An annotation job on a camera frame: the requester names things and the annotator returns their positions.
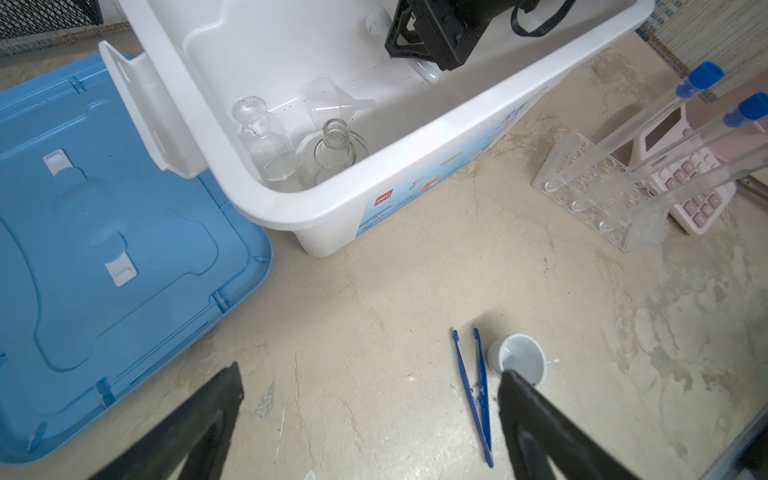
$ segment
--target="deli logo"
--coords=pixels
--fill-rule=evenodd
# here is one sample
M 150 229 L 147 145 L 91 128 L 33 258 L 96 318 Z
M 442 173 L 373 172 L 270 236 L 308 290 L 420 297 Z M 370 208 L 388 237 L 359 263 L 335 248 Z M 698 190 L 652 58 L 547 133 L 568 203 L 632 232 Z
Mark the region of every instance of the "deli logo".
M 387 193 L 383 194 L 381 197 L 376 199 L 376 202 L 373 204 L 374 207 L 378 207 L 379 205 L 383 204 L 389 198 L 392 196 L 392 190 L 388 191 Z

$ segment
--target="blue tweezers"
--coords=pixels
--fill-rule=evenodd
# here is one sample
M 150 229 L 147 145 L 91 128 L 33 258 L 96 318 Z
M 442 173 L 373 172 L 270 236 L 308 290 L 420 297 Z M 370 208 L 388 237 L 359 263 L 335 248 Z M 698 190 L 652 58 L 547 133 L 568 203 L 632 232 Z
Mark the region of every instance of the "blue tweezers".
M 485 358 L 482 355 L 480 331 L 477 329 L 475 329 L 475 338 L 478 340 L 478 375 L 480 376 L 479 399 L 475 399 L 475 396 L 472 395 L 472 387 L 469 386 L 469 378 L 467 378 L 467 370 L 464 368 L 462 353 L 458 349 L 458 332 L 456 330 L 453 331 L 453 343 L 456 345 L 456 355 L 458 356 L 458 370 L 462 374 L 462 382 L 464 383 L 464 390 L 467 392 L 469 408 L 472 410 L 472 417 L 475 419 L 475 427 L 477 427 L 478 434 L 480 435 L 480 443 L 482 443 L 482 449 L 485 453 L 485 461 L 490 468 L 493 468 L 493 452 L 491 450 L 491 412 L 488 410 L 488 376 L 485 374 Z M 481 413 L 478 412 L 478 407 L 482 411 L 482 423 L 480 421 Z

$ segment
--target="blue plastic lid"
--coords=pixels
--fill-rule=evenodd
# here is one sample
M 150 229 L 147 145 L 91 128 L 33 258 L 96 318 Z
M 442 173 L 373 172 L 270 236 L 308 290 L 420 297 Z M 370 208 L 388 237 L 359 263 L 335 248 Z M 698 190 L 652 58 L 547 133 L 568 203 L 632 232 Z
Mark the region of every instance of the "blue plastic lid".
M 757 121 L 768 115 L 768 95 L 756 93 L 739 104 L 739 112 L 751 121 Z
M 0 462 L 53 452 L 270 273 L 209 172 L 157 168 L 98 55 L 0 93 Z
M 677 86 L 677 96 L 682 98 L 691 98 L 696 93 L 713 87 L 718 81 L 723 80 L 725 72 L 711 61 L 705 61 L 696 67 L 685 79 Z

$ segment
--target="blue cap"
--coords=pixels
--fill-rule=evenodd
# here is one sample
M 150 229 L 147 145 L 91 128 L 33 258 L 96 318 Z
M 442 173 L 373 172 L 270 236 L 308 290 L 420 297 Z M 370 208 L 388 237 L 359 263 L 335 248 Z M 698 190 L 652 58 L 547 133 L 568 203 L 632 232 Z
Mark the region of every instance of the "blue cap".
M 739 112 L 751 121 L 768 115 L 768 95 L 756 93 L 739 104 Z
M 707 90 L 718 81 L 723 80 L 725 72 L 711 61 L 705 61 L 688 75 L 688 81 L 699 90 Z

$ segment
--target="white ceramic cup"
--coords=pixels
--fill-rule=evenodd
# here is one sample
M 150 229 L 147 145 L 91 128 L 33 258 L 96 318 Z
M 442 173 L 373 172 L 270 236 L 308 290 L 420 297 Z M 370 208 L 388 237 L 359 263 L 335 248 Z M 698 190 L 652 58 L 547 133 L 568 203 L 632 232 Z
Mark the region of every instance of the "white ceramic cup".
M 485 358 L 497 374 L 514 370 L 534 387 L 544 383 L 547 377 L 544 349 L 524 333 L 497 339 L 488 348 Z

